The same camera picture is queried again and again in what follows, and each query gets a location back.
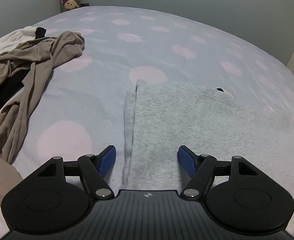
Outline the taupe brown garment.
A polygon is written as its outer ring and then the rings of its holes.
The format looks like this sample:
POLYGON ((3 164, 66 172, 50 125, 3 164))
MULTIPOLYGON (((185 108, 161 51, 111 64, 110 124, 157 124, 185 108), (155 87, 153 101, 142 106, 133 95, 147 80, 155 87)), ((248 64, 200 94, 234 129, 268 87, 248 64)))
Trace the taupe brown garment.
POLYGON ((85 39, 73 31, 58 37, 27 41, 0 56, 1 66, 9 67, 12 77, 22 78, 22 92, 0 112, 0 204, 5 195, 22 181, 12 166, 27 135, 29 118, 39 103, 52 71, 77 57, 85 48, 85 39))

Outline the grey t-shirt black collar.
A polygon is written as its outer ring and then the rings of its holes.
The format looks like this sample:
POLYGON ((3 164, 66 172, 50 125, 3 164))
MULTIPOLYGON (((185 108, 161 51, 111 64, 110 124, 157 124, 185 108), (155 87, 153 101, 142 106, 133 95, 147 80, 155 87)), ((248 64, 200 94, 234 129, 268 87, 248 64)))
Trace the grey t-shirt black collar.
MULTIPOLYGON (((294 116, 284 111, 243 106, 188 83, 138 81, 126 93, 124 137, 124 189, 183 189, 188 175, 177 151, 184 145, 219 160, 241 155, 294 198, 294 116)), ((294 214, 287 229, 294 236, 294 214)))

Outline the pink dotted bed sheet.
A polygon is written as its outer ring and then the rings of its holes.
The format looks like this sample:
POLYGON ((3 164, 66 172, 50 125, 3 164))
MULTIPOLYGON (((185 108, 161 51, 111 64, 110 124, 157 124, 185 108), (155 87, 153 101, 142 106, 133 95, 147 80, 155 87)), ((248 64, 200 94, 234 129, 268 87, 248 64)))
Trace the pink dotted bed sheet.
POLYGON ((122 187, 125 97, 138 81, 216 89, 240 105, 294 116, 294 75, 280 61, 222 30, 146 9, 86 7, 39 27, 47 30, 45 37, 78 32, 85 48, 52 71, 12 166, 23 181, 53 157, 76 161, 113 145, 115 163, 104 180, 115 196, 97 201, 82 221, 50 235, 11 231, 1 203, 0 239, 294 239, 287 229, 292 217, 285 230, 271 235, 222 228, 201 203, 180 197, 187 184, 181 190, 122 187))

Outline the black wall socket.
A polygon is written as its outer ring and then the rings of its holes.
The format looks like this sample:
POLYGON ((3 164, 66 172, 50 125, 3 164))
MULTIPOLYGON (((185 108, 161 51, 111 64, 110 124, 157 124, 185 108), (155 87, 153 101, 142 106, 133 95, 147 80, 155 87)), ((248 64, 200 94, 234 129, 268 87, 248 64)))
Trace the black wall socket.
POLYGON ((80 7, 88 7, 88 6, 90 6, 89 3, 81 3, 81 4, 80 4, 80 7))

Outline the cream white garment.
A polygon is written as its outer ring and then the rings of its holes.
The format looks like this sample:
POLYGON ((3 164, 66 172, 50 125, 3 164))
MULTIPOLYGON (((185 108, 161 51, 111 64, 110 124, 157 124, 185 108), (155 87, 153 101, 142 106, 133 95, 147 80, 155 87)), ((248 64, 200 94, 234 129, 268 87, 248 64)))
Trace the cream white garment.
POLYGON ((17 29, 4 35, 0 38, 0 55, 10 52, 15 49, 18 45, 34 40, 36 37, 37 27, 27 26, 22 29, 17 29))

